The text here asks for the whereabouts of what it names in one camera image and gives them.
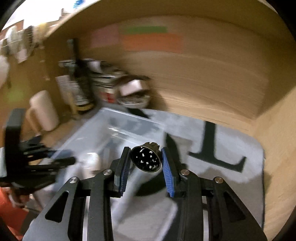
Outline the person's hand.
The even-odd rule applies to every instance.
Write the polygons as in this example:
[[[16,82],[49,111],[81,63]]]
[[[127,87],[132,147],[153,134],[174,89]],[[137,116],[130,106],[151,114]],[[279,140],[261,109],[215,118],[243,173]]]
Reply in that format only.
[[[30,200],[29,195],[18,195],[14,187],[5,187],[3,190],[8,195],[13,207],[24,208]]]

